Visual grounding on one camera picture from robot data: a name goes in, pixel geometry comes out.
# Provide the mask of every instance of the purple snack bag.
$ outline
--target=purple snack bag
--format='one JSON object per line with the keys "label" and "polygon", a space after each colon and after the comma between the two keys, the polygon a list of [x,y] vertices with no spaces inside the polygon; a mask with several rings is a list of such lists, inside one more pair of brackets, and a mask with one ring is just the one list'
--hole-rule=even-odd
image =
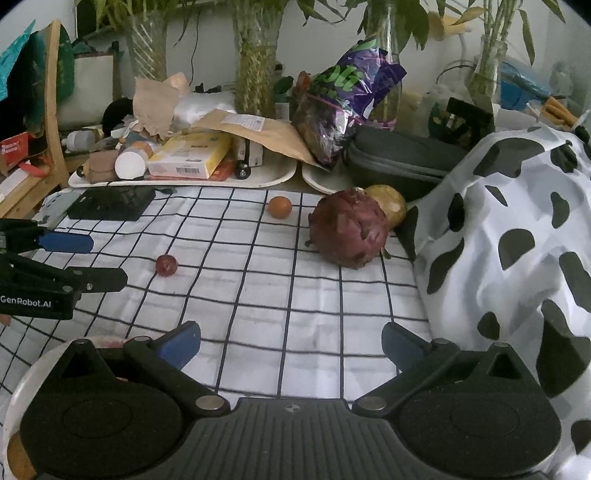
{"label": "purple snack bag", "polygon": [[375,105],[402,81],[406,70],[386,60],[375,37],[359,41],[338,63],[312,81],[292,124],[323,167],[331,170],[339,153]]}

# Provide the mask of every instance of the metal screw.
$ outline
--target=metal screw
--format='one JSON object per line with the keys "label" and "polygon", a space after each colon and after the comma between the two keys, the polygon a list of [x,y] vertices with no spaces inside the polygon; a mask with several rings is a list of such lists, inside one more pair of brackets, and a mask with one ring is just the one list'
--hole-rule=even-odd
{"label": "metal screw", "polygon": [[382,397],[364,397],[359,399],[357,405],[362,409],[369,411],[380,411],[388,406]]}
{"label": "metal screw", "polygon": [[217,395],[206,395],[195,400],[195,405],[202,410],[219,410],[225,404],[224,399]]}

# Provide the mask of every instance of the teal cloth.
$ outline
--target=teal cloth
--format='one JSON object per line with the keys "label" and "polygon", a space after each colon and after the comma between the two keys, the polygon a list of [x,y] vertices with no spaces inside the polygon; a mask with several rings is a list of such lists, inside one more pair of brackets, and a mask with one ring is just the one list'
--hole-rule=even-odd
{"label": "teal cloth", "polygon": [[12,44],[0,55],[0,101],[8,97],[8,76],[17,62],[18,56],[21,54],[23,47],[28,42],[35,26],[35,21],[20,35]]}

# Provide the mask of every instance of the cow print cloth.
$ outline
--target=cow print cloth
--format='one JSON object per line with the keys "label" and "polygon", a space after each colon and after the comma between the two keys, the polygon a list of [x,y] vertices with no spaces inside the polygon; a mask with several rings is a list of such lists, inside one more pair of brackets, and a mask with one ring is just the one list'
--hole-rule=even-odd
{"label": "cow print cloth", "polygon": [[563,427],[549,473],[591,478],[591,162],[547,127],[485,138],[397,232],[434,337],[510,343]]}

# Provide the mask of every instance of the white plate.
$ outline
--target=white plate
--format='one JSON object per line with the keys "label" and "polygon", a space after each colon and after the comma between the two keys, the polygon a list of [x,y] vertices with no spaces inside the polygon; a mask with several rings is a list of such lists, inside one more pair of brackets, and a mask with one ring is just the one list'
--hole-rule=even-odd
{"label": "white plate", "polygon": [[327,195],[355,188],[347,168],[342,162],[338,162],[335,169],[330,172],[304,163],[301,176],[310,187]]}
{"label": "white plate", "polygon": [[228,178],[226,181],[207,180],[124,180],[115,182],[88,183],[81,179],[76,172],[72,174],[68,184],[73,189],[87,189],[90,187],[105,187],[107,185],[156,185],[156,186],[192,186],[203,187],[231,187],[240,189],[262,189],[279,185],[296,174],[298,161],[274,152],[265,152],[264,163],[261,167],[252,169],[251,176],[246,180]]}
{"label": "white plate", "polygon": [[[121,346],[126,340],[114,336],[95,336],[88,337],[97,348],[111,348]],[[16,480],[8,466],[7,448],[10,438],[18,431],[21,426],[22,416],[31,404],[39,388],[51,372],[57,361],[64,354],[71,342],[62,343],[53,350],[46,352],[33,366],[27,371],[14,391],[6,413],[6,421],[2,432],[4,441],[4,474],[6,480]]]}

